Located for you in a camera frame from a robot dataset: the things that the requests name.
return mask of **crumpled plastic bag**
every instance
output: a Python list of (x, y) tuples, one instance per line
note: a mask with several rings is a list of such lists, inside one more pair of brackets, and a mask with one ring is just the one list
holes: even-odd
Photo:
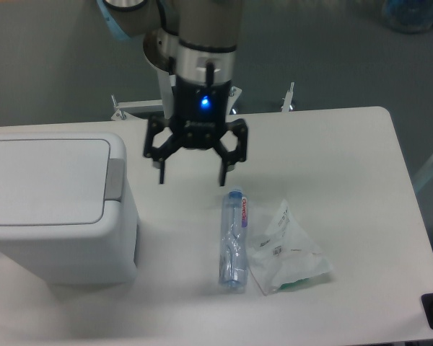
[(266, 230), (252, 227), (246, 246), (250, 271), (266, 296), (282, 285), (332, 270), (323, 250), (294, 219), (286, 200)]

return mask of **white table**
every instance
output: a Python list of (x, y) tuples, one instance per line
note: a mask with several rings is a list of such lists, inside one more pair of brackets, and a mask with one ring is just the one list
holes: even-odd
[(218, 291), (219, 158), (180, 150), (165, 184), (141, 156), (144, 120), (0, 128), (110, 131), (139, 209), (133, 284), (49, 286), (0, 255), (0, 345), (354, 345), (433, 339), (420, 296), (433, 254), (382, 108), (246, 115), (248, 161), (227, 176), (274, 212), (286, 198), (335, 270), (265, 297)]

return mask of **white plastic lid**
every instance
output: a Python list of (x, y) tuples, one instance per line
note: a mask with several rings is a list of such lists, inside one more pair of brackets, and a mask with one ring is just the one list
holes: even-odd
[(110, 145), (103, 139), (0, 141), (0, 226), (95, 223)]

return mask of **blue container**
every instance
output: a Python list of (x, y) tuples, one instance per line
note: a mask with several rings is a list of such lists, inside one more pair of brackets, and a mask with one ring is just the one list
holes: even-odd
[(382, 14), (397, 31), (424, 32), (433, 26), (433, 0), (386, 0)]

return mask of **gray floor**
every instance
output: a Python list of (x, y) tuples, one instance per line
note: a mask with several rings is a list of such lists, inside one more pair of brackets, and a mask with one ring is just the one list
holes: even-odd
[[(381, 6), (246, 1), (234, 77), (240, 111), (277, 111), (290, 81), (298, 110), (383, 106), (413, 176), (433, 152), (433, 30), (389, 30)], [(0, 2), (0, 126), (109, 120), (110, 94), (159, 98), (141, 42), (112, 39), (95, 0)], [(433, 182), (419, 203), (433, 245)]]

